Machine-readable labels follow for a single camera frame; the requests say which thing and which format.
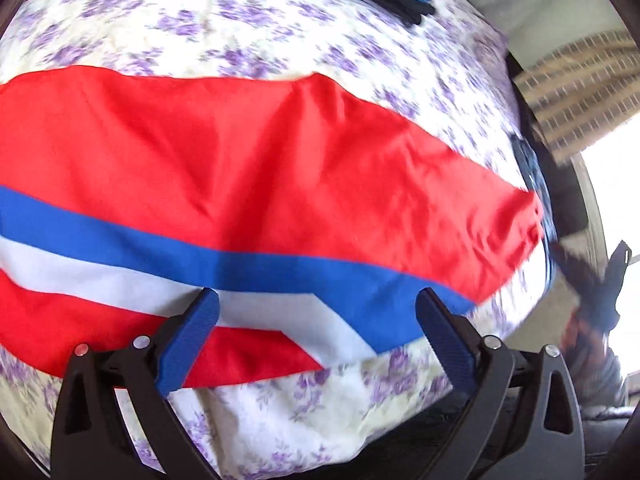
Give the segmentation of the red blue white pants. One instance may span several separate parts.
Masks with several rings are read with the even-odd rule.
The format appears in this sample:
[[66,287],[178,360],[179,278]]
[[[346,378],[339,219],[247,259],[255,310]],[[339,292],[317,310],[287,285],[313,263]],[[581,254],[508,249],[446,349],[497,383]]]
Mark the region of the red blue white pants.
[[78,344],[153,333],[203,288],[220,313],[184,382],[239,385],[379,356],[510,281],[537,195],[333,79],[72,66],[1,87],[1,343],[62,376]]

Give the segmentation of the beige checked curtain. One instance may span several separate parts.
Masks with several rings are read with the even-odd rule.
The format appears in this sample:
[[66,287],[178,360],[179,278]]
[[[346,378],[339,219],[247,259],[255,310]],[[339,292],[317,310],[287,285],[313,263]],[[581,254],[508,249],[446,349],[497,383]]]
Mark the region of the beige checked curtain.
[[639,48],[626,29],[564,44],[516,77],[534,136],[561,165],[639,111]]

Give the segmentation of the purple floral bedspread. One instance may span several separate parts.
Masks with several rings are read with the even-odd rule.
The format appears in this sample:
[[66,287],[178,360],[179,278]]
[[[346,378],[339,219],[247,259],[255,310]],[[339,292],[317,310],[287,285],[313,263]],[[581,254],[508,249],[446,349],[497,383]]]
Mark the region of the purple floral bedspread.
[[[509,139],[518,108],[503,36],[465,0],[435,3],[434,16],[408,28],[344,0],[25,0],[1,39],[1,87],[72,66],[179,79],[320,74],[528,191]],[[541,240],[465,315],[481,333],[506,336],[545,290]],[[63,375],[40,372],[1,344],[2,418],[42,466]],[[169,402],[224,478],[268,479],[347,462],[449,390],[421,335],[357,363],[184,386]]]

